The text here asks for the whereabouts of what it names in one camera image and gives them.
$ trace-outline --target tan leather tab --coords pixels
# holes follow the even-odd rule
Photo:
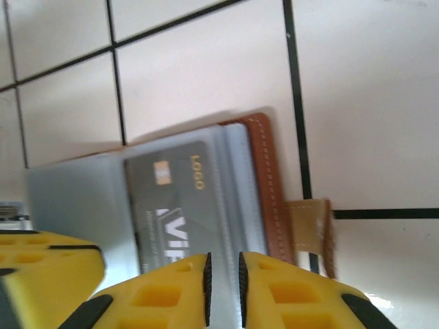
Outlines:
[[[294,252],[311,252],[323,257],[326,274],[335,278],[333,214],[327,199],[308,199],[286,203]]]

